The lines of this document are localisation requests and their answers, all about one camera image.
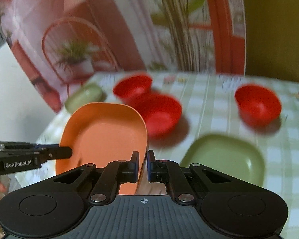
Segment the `orange square plate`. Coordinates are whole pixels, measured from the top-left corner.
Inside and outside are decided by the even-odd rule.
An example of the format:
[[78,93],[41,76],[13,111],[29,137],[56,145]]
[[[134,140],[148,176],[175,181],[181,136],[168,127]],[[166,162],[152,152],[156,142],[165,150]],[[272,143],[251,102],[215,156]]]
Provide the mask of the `orange square plate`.
[[83,164],[98,168],[117,160],[129,160],[139,152],[143,163],[148,134],[141,115],[132,107],[114,103],[89,103],[76,110],[60,140],[72,149],[69,159],[57,160],[55,172],[64,173]]

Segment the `red bowl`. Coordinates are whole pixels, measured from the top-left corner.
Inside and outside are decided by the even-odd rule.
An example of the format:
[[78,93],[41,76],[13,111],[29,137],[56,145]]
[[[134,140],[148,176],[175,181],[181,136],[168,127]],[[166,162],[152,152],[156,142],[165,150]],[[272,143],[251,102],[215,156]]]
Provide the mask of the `red bowl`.
[[234,94],[239,115],[244,123],[253,128],[262,128],[280,117],[282,104],[278,96],[268,88],[245,84]]
[[145,74],[131,75],[113,87],[113,94],[121,100],[130,100],[151,90],[153,79]]
[[148,94],[138,99],[133,107],[142,116],[151,138],[171,132],[182,116],[181,103],[167,94]]

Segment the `green square plate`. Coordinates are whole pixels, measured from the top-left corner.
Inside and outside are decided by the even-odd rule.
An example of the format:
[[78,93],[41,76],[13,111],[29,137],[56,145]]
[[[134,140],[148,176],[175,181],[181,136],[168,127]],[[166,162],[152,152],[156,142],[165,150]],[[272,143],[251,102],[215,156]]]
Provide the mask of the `green square plate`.
[[201,136],[187,150],[180,166],[199,163],[237,179],[262,186],[265,161],[260,150],[247,141],[224,134]]

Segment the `green plate at table edge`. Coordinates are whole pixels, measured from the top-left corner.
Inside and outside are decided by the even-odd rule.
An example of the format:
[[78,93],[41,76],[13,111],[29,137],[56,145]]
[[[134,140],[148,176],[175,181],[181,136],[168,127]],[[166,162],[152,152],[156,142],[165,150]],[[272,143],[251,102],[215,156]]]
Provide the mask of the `green plate at table edge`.
[[82,86],[68,97],[64,103],[65,109],[70,114],[73,114],[83,105],[103,101],[104,97],[105,92],[99,85],[95,83],[89,83],[85,86]]

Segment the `green checkered tablecloth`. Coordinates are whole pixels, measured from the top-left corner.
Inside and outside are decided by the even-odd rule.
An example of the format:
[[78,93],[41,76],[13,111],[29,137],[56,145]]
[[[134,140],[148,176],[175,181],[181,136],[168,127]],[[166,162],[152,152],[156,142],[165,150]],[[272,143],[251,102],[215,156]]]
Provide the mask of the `green checkered tablecloth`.
[[[178,98],[185,131],[154,146],[157,156],[180,161],[194,140],[207,133],[224,133],[250,142],[265,160],[264,187],[287,203],[289,217],[283,238],[299,238],[299,83],[262,77],[153,72],[153,87]],[[235,90],[254,83],[274,91],[282,103],[280,122],[256,132],[239,118]]]

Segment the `printed backdrop cloth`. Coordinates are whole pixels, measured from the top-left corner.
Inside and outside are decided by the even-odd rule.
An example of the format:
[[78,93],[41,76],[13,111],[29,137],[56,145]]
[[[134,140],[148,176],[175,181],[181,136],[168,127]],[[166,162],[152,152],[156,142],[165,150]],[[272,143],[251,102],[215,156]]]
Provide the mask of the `printed backdrop cloth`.
[[0,0],[0,42],[59,111],[101,71],[244,74],[244,0]]

